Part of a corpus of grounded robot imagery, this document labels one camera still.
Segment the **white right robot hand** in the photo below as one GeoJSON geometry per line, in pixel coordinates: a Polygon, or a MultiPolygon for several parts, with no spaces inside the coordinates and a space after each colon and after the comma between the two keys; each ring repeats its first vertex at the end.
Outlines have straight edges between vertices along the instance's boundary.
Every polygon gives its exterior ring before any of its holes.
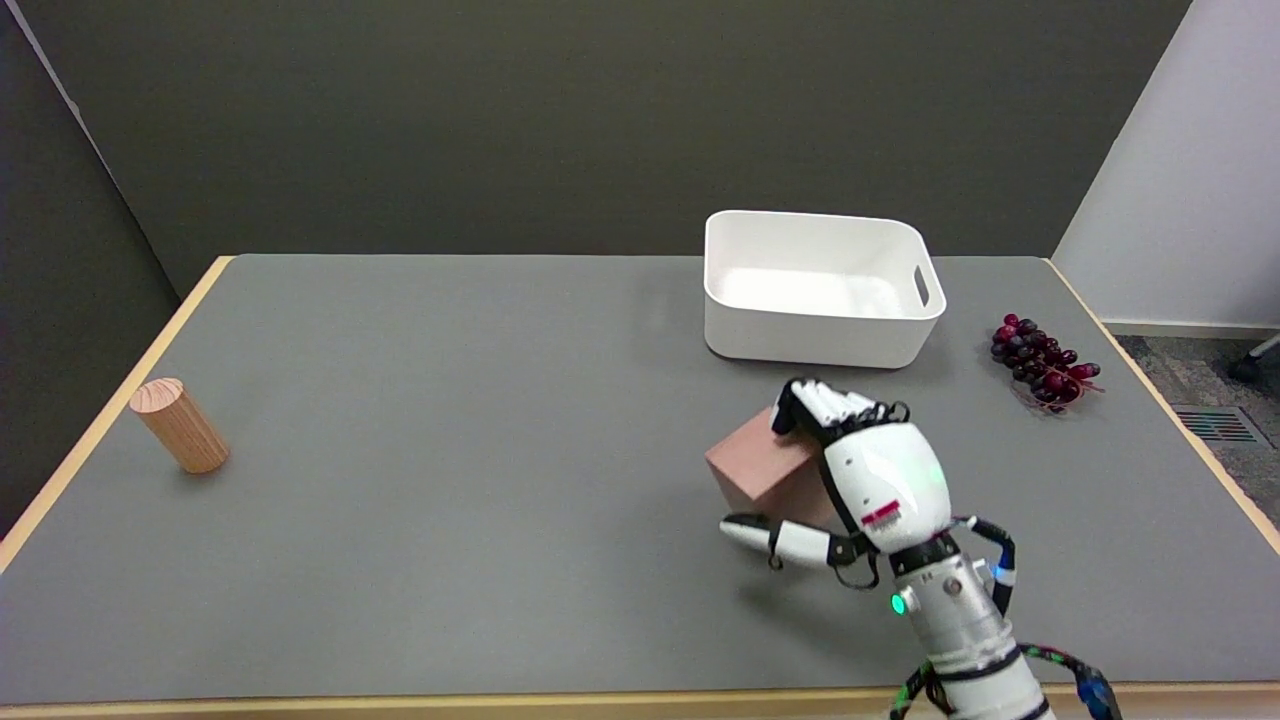
{"type": "Polygon", "coordinates": [[[887,556],[893,574],[902,577],[961,553],[948,532],[952,507],[943,468],[905,404],[799,377],[780,391],[771,430],[799,432],[819,445],[822,484],[846,529],[841,536],[750,512],[719,521],[726,537],[765,553],[773,569],[840,570],[861,557],[887,556]]]}

